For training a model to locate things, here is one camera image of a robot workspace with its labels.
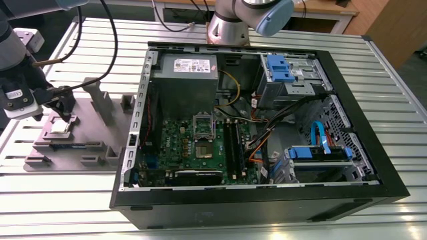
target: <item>power supply label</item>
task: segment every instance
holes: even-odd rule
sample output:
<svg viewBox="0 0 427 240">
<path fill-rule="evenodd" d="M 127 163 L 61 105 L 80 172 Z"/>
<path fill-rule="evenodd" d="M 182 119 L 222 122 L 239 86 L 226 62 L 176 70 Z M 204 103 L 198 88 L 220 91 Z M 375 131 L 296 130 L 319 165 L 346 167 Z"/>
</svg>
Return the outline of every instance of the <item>power supply label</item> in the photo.
<svg viewBox="0 0 427 240">
<path fill-rule="evenodd" d="M 176 59 L 174 72 L 179 73 L 210 73 L 211 61 L 206 59 Z"/>
</svg>

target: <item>blue latch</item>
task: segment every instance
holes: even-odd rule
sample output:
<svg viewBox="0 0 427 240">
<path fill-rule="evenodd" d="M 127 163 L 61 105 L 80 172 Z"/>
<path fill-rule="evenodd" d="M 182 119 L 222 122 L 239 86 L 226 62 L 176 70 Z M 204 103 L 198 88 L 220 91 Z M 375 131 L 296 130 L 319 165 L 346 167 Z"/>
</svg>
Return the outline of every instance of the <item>blue latch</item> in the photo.
<svg viewBox="0 0 427 240">
<path fill-rule="evenodd" d="M 346 152 L 346 155 L 347 155 L 347 159 L 351 160 L 354 158 L 354 151 L 350 147 L 346 147 L 344 148 L 344 152 Z"/>
<path fill-rule="evenodd" d="M 283 55 L 267 55 L 267 66 L 274 82 L 294 83 L 295 77 L 290 72 L 290 64 Z"/>
<path fill-rule="evenodd" d="M 310 147 L 299 146 L 299 147 L 294 147 L 294 150 L 296 153 L 296 157 L 299 159 L 312 159 L 314 158 L 312 151 L 310 150 Z"/>
<path fill-rule="evenodd" d="M 288 157 L 290 157 L 291 159 L 295 159 L 295 158 L 296 158 L 296 152 L 295 152 L 295 149 L 294 149 L 294 148 L 290 148 L 290 149 L 288 149 Z"/>
</svg>

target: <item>power cable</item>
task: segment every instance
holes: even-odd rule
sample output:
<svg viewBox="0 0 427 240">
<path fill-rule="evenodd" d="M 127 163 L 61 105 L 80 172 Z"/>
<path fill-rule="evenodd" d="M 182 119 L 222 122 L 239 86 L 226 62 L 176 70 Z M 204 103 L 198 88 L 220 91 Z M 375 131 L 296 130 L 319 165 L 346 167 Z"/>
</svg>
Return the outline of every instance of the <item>power cable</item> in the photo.
<svg viewBox="0 0 427 240">
<path fill-rule="evenodd" d="M 155 12 L 155 14 L 156 14 L 156 16 L 158 16 L 158 18 L 159 18 L 159 21 L 160 21 L 163 27 L 164 27 L 170 32 L 179 33 L 179 32 L 182 32 L 182 31 L 184 31 L 184 30 L 187 30 L 187 29 L 190 29 L 190 28 L 192 28 L 192 27 L 195 26 L 196 23 L 195 23 L 195 22 L 191 22 L 191 23 L 187 24 L 187 26 L 186 26 L 183 29 L 179 29 L 179 30 L 171 29 L 171 28 L 166 25 L 166 23 L 163 22 L 163 20 L 162 20 L 162 18 L 160 18 L 160 14 L 159 14 L 159 10 L 158 10 L 158 6 L 156 6 L 156 3 L 155 3 L 155 0 L 151 0 L 151 3 L 152 3 L 154 12 Z"/>
<path fill-rule="evenodd" d="M 211 11 L 210 11 L 210 7 L 208 7 L 208 3 L 207 3 L 207 0 L 203 0 L 203 2 L 204 2 L 204 6 L 206 6 L 206 10 L 207 10 L 207 12 L 206 12 L 206 21 L 208 22 L 210 20 L 211 20 Z"/>
<path fill-rule="evenodd" d="M 307 17 L 307 5 L 304 0 L 302 0 L 302 4 L 304 4 L 304 10 L 302 12 L 302 18 L 304 19 Z"/>
<path fill-rule="evenodd" d="M 39 68 L 39 67 L 44 67 L 47 65 L 53 65 L 53 64 L 59 64 L 59 63 L 63 63 L 75 53 L 76 51 L 76 48 L 79 46 L 79 43 L 80 43 L 80 39 L 81 39 L 81 32 L 83 32 L 83 14 L 81 14 L 81 8 L 80 6 L 77 6 L 77 18 L 79 18 L 79 30 L 77 30 L 77 37 L 75 39 L 75 43 L 73 43 L 73 46 L 69 50 L 69 52 L 67 53 L 67 55 L 64 57 L 60 57 L 60 58 L 56 58 L 56 59 L 52 59 L 52 60 L 45 60 L 45 61 L 37 61 L 32 64 L 32 66 L 35 68 Z"/>
<path fill-rule="evenodd" d="M 117 59 L 117 51 L 119 51 L 117 30 L 116 30 L 116 25 L 115 25 L 113 16 L 112 16 L 112 13 L 111 13 L 111 11 L 109 11 L 109 8 L 108 8 L 108 6 L 107 6 L 107 4 L 105 4 L 105 1 L 104 1 L 104 0 L 99 0 L 99 1 L 100 1 L 100 3 L 101 3 L 101 6 L 103 6 L 103 8 L 104 8 L 104 10 L 105 10 L 105 13 L 107 13 L 107 16 L 108 16 L 108 19 L 109 19 L 111 28 L 112 28 L 112 35 L 113 35 L 113 53 L 112 53 L 112 60 L 111 60 L 108 69 L 107 69 L 107 71 L 104 72 L 104 74 L 103 74 L 100 77 L 92 79 L 91 81 L 87 81 L 87 82 L 84 82 L 84 83 L 81 83 L 81 84 L 79 84 L 79 85 L 76 85 L 76 86 L 71 86 L 71 87 L 67 87 L 67 88 L 59 90 L 59 91 L 55 93 L 56 96 L 60 95 L 60 94 L 63 94 L 63 93 L 65 93 L 65 92 L 69 92 L 69 91 L 72 91 L 72 90 L 75 90 L 75 89 L 83 88 L 83 87 L 85 87 L 85 86 L 88 86 L 88 85 L 99 82 L 100 80 L 103 80 L 103 79 L 107 77 L 107 75 L 109 74 L 109 72 L 112 71 L 112 68 L 113 68 L 113 66 L 115 66 L 116 59 Z"/>
<path fill-rule="evenodd" d="M 222 107 L 227 107 L 227 106 L 232 105 L 239 100 L 239 98 L 240 98 L 240 84 L 239 84 L 236 78 L 228 72 L 226 72 L 224 70 L 218 70 L 218 71 L 224 73 L 231 78 L 231 80 L 234 81 L 236 88 L 238 88 L 238 94 L 236 94 L 234 100 L 231 102 L 228 102 L 227 104 L 215 106 L 215 108 L 222 108 Z"/>
<path fill-rule="evenodd" d="M 195 3 L 195 0 L 190 0 L 192 5 L 195 6 L 195 8 L 202 12 L 203 16 L 204 16 L 204 20 L 208 21 L 207 19 L 207 15 L 203 13 L 203 10 L 200 9 L 200 7 L 198 6 L 198 4 Z"/>
</svg>

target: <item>yellow cable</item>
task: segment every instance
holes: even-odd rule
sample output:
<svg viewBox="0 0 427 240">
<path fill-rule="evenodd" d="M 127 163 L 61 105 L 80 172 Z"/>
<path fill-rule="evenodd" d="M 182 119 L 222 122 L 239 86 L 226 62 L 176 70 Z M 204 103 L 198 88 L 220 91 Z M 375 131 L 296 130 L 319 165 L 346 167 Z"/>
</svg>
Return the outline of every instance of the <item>yellow cable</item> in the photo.
<svg viewBox="0 0 427 240">
<path fill-rule="evenodd" d="M 216 108 L 222 108 L 222 107 L 230 106 L 231 104 L 234 104 L 239 100 L 239 98 L 240 98 L 240 84 L 239 84 L 236 78 L 228 72 L 226 72 L 223 70 L 218 70 L 218 71 L 223 72 L 234 80 L 235 85 L 238 86 L 238 95 L 235 96 L 235 99 L 230 103 L 227 103 L 224 105 L 216 105 L 215 106 Z"/>
</svg>

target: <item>floor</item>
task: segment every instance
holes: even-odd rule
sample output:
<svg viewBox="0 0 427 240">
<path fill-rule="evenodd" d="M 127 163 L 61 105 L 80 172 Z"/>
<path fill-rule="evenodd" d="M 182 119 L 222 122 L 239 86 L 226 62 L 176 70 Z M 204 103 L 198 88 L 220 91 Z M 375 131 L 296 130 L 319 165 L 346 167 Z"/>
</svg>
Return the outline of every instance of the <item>floor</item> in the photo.
<svg viewBox="0 0 427 240">
<path fill-rule="evenodd" d="M 154 21 L 154 11 L 151 7 L 133 7 L 121 5 L 109 5 L 111 14 L 116 19 Z M 85 17 L 105 18 L 105 12 L 100 4 L 92 3 L 81 7 Z M 13 27 L 33 27 L 41 32 L 45 39 L 45 44 L 35 58 L 41 61 L 47 60 L 56 48 L 56 45 L 67 31 L 69 23 L 76 16 L 76 11 L 57 11 L 44 14 L 44 23 L 37 21 L 16 20 L 11 24 Z M 196 10 L 167 9 L 164 12 L 167 22 L 188 23 L 195 21 L 198 24 L 204 23 L 203 14 Z M 420 59 L 418 54 L 414 54 L 406 64 L 398 69 L 406 84 L 412 90 L 420 103 L 427 108 L 427 57 Z"/>
</svg>

